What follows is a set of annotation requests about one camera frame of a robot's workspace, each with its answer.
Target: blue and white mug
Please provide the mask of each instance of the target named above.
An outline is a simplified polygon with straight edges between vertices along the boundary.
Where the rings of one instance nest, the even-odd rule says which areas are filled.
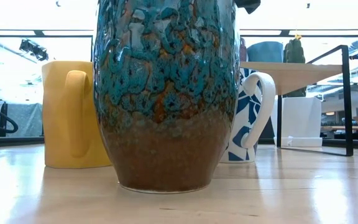
[[[241,75],[236,117],[227,148],[221,158],[224,163],[254,162],[259,136],[269,120],[276,94],[273,78],[254,72]]]

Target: green cactus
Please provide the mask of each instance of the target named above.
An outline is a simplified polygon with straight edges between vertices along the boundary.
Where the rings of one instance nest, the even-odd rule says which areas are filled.
[[[284,49],[284,63],[306,63],[303,55],[302,43],[300,37],[290,40]],[[283,95],[283,97],[303,97],[306,96],[306,87],[295,90],[291,93]]]

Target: mug handle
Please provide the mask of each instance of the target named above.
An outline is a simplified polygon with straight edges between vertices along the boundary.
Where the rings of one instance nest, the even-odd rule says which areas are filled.
[[[84,144],[87,140],[83,133],[83,100],[87,83],[89,79],[85,72],[73,70],[67,73],[64,99],[70,154],[73,157],[83,157],[89,149],[88,144]]]
[[[242,147],[246,149],[254,148],[255,143],[262,134],[270,114],[272,113],[276,95],[276,86],[273,78],[269,74],[263,72],[254,72],[245,79],[242,85],[244,92],[249,96],[254,95],[258,81],[260,81],[262,85],[262,102],[254,126],[247,137],[243,138],[241,141]]]

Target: white handle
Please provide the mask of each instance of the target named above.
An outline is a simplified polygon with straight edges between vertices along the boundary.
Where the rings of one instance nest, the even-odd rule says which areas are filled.
[[[276,95],[276,86],[273,78],[263,72],[254,72],[245,79],[242,85],[244,92],[248,96],[255,94],[258,81],[262,84],[262,102],[254,126],[247,137],[242,139],[241,145],[246,149],[253,148],[262,134],[262,131],[269,120],[270,114],[272,113],[274,98]]]

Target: teal glazed vase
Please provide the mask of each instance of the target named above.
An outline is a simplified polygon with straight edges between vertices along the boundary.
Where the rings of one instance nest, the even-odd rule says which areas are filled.
[[[124,188],[211,182],[236,111],[236,11],[232,0],[100,0],[94,103]]]

